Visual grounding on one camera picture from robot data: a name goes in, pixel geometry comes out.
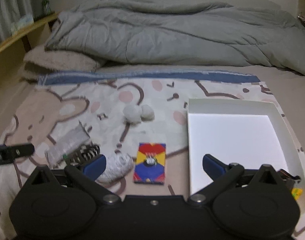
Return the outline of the yellow headlamp with strap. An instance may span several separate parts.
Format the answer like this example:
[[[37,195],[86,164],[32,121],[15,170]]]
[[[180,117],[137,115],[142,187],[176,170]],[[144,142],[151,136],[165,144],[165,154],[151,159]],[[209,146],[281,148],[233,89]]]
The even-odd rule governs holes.
[[[299,184],[301,183],[302,179],[300,176],[293,176],[289,174],[284,169],[280,169],[278,174],[287,185],[287,188],[291,191],[292,196],[295,200],[299,200],[300,196],[303,193],[303,189],[299,188]]]

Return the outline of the colourful card box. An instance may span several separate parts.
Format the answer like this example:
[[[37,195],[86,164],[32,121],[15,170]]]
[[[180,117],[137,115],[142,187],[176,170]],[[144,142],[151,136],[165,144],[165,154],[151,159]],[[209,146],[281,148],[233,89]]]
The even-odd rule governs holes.
[[[140,143],[133,182],[137,184],[163,185],[165,182],[165,143]]]

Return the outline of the beige fluffy blanket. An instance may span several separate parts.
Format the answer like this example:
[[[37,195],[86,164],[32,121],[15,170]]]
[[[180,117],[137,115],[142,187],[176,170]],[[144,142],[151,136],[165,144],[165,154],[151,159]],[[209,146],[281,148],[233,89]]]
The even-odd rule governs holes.
[[[26,80],[36,81],[39,76],[65,71],[95,72],[106,60],[66,50],[45,50],[44,45],[36,46],[23,58],[20,70]]]

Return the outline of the white yarn ball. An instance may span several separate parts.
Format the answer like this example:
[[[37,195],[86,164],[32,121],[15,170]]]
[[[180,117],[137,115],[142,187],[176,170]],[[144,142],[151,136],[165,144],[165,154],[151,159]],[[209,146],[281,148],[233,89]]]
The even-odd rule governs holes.
[[[127,153],[117,153],[109,157],[106,169],[97,179],[97,183],[109,184],[126,176],[134,166],[132,157]]]

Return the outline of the white cotton ball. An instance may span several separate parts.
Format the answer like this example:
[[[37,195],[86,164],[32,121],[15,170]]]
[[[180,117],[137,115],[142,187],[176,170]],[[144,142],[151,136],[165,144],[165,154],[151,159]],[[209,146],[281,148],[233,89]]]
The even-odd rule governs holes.
[[[149,105],[142,105],[141,119],[151,121],[155,118],[154,110]]]
[[[142,108],[138,105],[127,105],[123,110],[123,114],[125,120],[130,124],[138,124],[142,121]]]

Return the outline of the cartoon bear bed mat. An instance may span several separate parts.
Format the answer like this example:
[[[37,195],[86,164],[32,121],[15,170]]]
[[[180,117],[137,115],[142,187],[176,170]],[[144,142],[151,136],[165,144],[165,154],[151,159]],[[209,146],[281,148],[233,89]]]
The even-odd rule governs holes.
[[[116,78],[103,81],[54,84],[47,80],[31,91],[15,112],[0,142],[30,142],[35,153],[14,164],[0,166],[0,239],[15,236],[8,215],[14,197],[38,165],[47,164],[46,150],[68,131],[82,124],[89,141],[107,158],[117,153],[137,157],[140,143],[165,143],[165,183],[139,185],[133,175],[109,183],[108,188],[126,194],[191,194],[189,173],[188,102],[190,99],[234,99],[275,104],[276,98],[255,76],[228,74],[228,81],[179,78]],[[130,124],[123,110],[127,105],[149,105],[151,121]],[[305,239],[305,211],[295,230]]]

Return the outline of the white cotton ball left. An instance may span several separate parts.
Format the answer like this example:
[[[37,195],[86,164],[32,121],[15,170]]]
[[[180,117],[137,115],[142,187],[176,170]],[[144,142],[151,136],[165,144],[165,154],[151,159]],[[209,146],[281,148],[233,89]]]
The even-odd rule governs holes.
[[[127,105],[123,110],[123,114],[125,120],[130,124],[138,124],[142,121],[142,108],[138,105]]]

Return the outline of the wooden bedside shelf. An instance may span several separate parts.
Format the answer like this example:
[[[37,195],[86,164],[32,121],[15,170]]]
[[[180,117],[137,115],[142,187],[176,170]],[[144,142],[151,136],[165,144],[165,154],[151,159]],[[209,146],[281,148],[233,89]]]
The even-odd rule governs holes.
[[[31,45],[28,39],[28,34],[35,31],[36,29],[44,26],[45,24],[48,24],[48,27],[51,28],[50,22],[54,22],[57,19],[58,13],[52,13],[49,16],[46,16],[33,24],[30,24],[23,29],[19,30],[15,35],[10,36],[6,40],[0,43],[0,53],[9,48],[11,45],[13,45],[18,40],[21,40],[25,52],[28,52],[31,50]]]

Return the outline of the grey curtain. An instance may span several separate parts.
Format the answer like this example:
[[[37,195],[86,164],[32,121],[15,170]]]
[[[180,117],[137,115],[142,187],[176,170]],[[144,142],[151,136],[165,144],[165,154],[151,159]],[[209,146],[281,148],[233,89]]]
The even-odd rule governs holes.
[[[32,0],[0,0],[0,43],[11,36],[11,24],[33,16]]]

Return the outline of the white shallow cardboard box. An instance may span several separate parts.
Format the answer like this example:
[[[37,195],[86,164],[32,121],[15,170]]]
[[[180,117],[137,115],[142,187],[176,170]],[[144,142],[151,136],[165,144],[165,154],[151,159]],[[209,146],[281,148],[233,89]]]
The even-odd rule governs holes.
[[[188,102],[190,193],[212,182],[202,167],[211,154],[225,164],[247,169],[270,164],[293,176],[303,189],[298,202],[305,211],[305,153],[287,118],[275,104],[234,99],[190,99]]]

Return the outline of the green glass bottle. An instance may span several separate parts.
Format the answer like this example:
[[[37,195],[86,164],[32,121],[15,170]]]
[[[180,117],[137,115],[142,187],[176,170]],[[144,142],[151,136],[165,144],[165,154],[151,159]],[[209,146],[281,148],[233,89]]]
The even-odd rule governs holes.
[[[42,0],[41,5],[42,5],[42,11],[43,11],[44,15],[50,15],[52,13],[49,0]]]

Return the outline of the tissue pack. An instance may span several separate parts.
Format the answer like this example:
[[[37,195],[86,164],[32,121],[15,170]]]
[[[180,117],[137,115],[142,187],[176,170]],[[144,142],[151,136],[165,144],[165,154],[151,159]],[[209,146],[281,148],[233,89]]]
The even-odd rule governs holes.
[[[12,22],[10,24],[11,34],[15,35],[21,29],[26,28],[27,26],[30,26],[32,24],[34,24],[33,15],[32,14],[26,14],[22,18],[20,18],[18,21]]]

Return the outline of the silver foil pouch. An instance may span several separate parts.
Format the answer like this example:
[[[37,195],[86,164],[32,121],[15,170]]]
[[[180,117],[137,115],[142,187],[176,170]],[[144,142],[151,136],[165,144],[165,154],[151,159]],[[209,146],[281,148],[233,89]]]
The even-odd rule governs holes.
[[[78,124],[75,128],[68,131],[61,137],[54,146],[46,150],[46,159],[50,167],[56,167],[63,161],[64,155],[69,155],[77,150],[82,144],[88,142],[89,134],[86,132],[82,124]]]

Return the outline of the grey quilted duvet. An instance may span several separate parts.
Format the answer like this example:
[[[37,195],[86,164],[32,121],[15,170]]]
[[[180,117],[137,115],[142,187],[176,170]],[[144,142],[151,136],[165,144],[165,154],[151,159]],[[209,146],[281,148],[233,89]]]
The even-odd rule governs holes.
[[[58,19],[46,50],[124,64],[261,65],[305,75],[305,28],[282,10],[101,0],[63,11]]]

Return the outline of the white cotton ball right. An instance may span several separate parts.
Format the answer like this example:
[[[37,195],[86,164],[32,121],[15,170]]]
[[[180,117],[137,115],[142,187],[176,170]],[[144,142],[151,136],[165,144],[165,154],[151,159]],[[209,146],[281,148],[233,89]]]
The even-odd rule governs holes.
[[[142,105],[141,119],[151,121],[155,118],[154,110],[149,105]]]

